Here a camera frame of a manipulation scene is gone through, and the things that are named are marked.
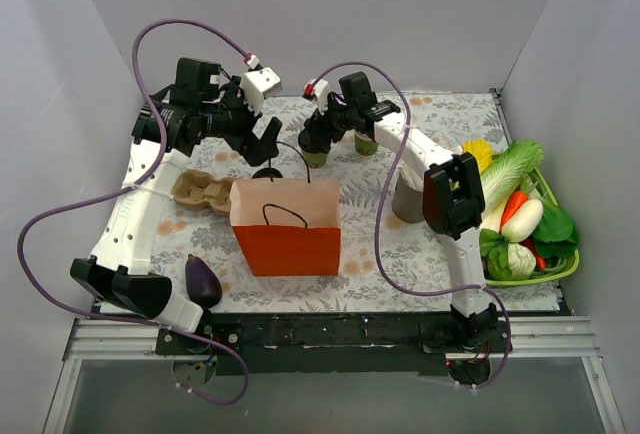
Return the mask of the orange paper bag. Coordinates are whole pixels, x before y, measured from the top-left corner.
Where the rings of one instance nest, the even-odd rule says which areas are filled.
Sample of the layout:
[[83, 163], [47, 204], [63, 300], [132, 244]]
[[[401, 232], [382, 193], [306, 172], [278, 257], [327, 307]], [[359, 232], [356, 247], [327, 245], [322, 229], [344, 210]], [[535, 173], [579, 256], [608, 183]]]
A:
[[333, 178], [236, 180], [229, 221], [255, 277], [335, 276], [341, 187]]

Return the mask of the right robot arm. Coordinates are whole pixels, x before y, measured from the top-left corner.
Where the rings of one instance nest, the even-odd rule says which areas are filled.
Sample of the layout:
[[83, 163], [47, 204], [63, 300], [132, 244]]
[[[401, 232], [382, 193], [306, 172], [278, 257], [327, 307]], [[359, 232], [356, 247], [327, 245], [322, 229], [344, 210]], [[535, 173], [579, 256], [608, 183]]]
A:
[[303, 96], [316, 109], [298, 136], [300, 148], [325, 156], [353, 131], [394, 152], [395, 165], [421, 176], [422, 214], [442, 243], [450, 278], [444, 291], [451, 298], [449, 326], [432, 340], [469, 352], [479, 349], [497, 325], [498, 313], [486, 288], [479, 247], [485, 200], [475, 157], [443, 148], [423, 134], [412, 123], [408, 101], [378, 99], [365, 73], [345, 76], [339, 84], [339, 93], [321, 79], [306, 84]]

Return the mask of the green paper cup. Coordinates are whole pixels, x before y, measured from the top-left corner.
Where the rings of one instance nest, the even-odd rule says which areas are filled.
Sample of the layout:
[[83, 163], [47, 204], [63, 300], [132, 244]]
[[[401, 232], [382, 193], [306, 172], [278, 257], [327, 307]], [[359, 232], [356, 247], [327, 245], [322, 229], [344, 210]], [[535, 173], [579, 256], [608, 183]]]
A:
[[326, 165], [328, 160], [327, 153], [310, 153], [302, 151], [303, 158], [310, 169], [319, 169]]

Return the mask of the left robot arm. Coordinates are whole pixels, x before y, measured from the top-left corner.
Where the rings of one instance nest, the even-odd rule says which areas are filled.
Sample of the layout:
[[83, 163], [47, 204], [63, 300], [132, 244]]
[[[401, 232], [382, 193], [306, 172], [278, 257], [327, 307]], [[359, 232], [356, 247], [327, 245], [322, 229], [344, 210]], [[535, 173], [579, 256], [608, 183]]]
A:
[[281, 121], [272, 118], [262, 135], [253, 129], [265, 100], [281, 91], [281, 79], [254, 57], [248, 63], [247, 72], [229, 76], [218, 63], [178, 61], [174, 83], [143, 104], [134, 124], [126, 194], [89, 256], [70, 269], [100, 300], [179, 329], [178, 341], [193, 354], [211, 346], [213, 331], [201, 321], [202, 307], [170, 278], [151, 272], [151, 253], [171, 190], [202, 140], [223, 139], [252, 167], [278, 155]]

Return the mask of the black plastic cup lid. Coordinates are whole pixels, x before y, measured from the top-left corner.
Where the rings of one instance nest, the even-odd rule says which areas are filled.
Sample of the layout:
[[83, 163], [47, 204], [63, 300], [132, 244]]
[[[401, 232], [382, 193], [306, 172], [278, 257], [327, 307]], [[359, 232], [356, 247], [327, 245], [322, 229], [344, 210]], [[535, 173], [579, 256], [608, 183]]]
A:
[[326, 136], [312, 136], [309, 132], [303, 131], [298, 135], [298, 145], [301, 150], [310, 153], [329, 153], [331, 144], [327, 143]]

